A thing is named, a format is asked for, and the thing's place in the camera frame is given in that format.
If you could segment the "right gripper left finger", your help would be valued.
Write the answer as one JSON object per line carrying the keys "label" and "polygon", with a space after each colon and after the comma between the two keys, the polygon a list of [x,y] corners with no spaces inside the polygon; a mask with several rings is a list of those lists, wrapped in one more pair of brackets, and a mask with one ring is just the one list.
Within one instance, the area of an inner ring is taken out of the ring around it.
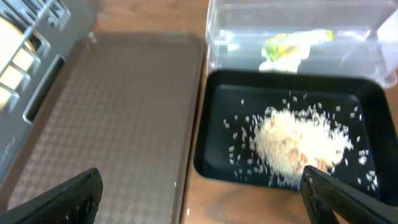
{"label": "right gripper left finger", "polygon": [[1,214],[1,223],[91,224],[102,193],[100,172],[93,167]]}

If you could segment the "yellow round plate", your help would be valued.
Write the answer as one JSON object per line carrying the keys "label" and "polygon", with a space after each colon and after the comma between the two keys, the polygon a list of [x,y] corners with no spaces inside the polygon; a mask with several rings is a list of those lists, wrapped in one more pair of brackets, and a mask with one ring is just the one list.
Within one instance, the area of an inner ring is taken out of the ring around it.
{"label": "yellow round plate", "polygon": [[[1,18],[1,70],[14,55],[23,40],[23,33],[11,22]],[[34,62],[34,57],[24,48],[19,49],[12,62],[1,74],[1,84],[16,90],[24,78],[22,72],[27,72]]]}

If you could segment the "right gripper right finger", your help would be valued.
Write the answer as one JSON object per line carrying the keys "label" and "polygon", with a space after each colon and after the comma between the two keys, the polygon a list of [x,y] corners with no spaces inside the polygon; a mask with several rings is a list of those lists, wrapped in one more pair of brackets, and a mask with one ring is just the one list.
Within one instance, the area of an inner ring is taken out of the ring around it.
{"label": "right gripper right finger", "polygon": [[334,177],[306,166],[300,192],[311,223],[397,223],[397,210]]}

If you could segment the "green snack wrapper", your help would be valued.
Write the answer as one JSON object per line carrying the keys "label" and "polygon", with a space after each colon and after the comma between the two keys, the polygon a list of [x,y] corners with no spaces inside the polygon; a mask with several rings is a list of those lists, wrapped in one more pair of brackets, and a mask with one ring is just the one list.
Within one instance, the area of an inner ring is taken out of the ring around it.
{"label": "green snack wrapper", "polygon": [[263,43],[261,54],[267,60],[276,62],[298,51],[300,48],[330,42],[334,38],[335,33],[326,29],[280,33],[268,38]]}

